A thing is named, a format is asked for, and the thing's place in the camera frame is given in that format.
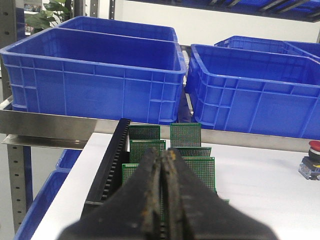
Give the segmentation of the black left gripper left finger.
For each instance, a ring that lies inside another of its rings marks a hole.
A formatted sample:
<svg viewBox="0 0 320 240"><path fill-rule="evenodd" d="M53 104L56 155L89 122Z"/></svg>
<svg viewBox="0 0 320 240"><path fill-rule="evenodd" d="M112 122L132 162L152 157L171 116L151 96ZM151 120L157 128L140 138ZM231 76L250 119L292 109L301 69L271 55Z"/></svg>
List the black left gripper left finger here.
<svg viewBox="0 0 320 240"><path fill-rule="evenodd" d="M148 149L131 177L104 204L66 227L60 240L158 240L159 153Z"/></svg>

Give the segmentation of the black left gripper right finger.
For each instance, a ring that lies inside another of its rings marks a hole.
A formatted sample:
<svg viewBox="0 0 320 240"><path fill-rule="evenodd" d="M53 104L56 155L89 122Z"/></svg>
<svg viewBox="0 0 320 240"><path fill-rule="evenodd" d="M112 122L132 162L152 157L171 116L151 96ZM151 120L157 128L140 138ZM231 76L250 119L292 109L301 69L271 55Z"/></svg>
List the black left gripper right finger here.
<svg viewBox="0 0 320 240"><path fill-rule="evenodd" d="M238 211L210 190L175 148L161 154L170 240L275 240L265 224Z"/></svg>

